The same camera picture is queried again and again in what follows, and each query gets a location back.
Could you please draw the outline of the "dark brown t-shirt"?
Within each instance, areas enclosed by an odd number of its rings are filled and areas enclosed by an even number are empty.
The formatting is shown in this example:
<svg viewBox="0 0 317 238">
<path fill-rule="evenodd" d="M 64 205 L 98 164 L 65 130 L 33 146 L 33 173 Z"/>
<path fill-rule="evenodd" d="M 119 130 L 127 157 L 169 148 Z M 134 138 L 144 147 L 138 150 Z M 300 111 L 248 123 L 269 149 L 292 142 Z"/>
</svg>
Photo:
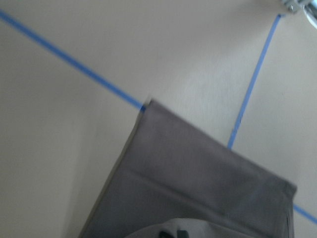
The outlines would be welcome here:
<svg viewBox="0 0 317 238">
<path fill-rule="evenodd" d="M 82 237 L 292 238 L 295 193 L 151 100 Z"/>
</svg>

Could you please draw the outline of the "aluminium frame post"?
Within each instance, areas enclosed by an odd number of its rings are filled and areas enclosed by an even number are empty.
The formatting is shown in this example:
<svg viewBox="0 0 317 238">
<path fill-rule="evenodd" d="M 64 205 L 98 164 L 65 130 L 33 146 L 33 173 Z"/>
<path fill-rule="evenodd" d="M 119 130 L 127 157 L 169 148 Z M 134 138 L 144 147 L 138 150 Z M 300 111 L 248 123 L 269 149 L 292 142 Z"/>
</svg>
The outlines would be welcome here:
<svg viewBox="0 0 317 238">
<path fill-rule="evenodd" d="M 315 11 L 317 9 L 316 0 L 280 0 L 280 2 L 293 13 L 304 9 L 306 11 Z"/>
</svg>

